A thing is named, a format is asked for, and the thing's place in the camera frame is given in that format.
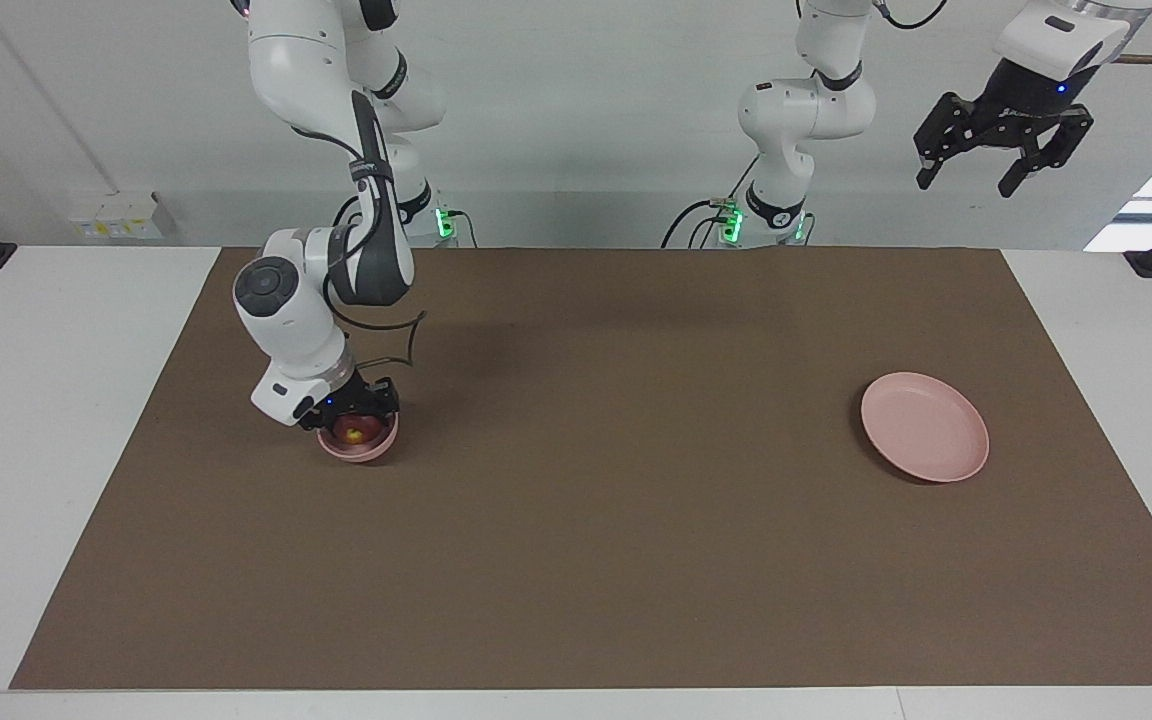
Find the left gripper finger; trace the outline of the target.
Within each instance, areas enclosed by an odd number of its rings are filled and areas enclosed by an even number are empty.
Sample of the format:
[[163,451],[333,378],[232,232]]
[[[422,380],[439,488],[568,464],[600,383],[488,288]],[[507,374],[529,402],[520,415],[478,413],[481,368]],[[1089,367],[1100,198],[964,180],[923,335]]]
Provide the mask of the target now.
[[1015,137],[1020,158],[998,182],[998,194],[1010,199],[1025,179],[1043,169],[1064,167],[1093,123],[1084,105],[1073,105],[1052,118],[1021,118]]
[[943,164],[955,156],[972,151],[979,145],[977,136],[978,103],[965,100],[955,92],[946,92],[929,111],[914,135],[922,168],[916,173],[919,190],[929,190]]

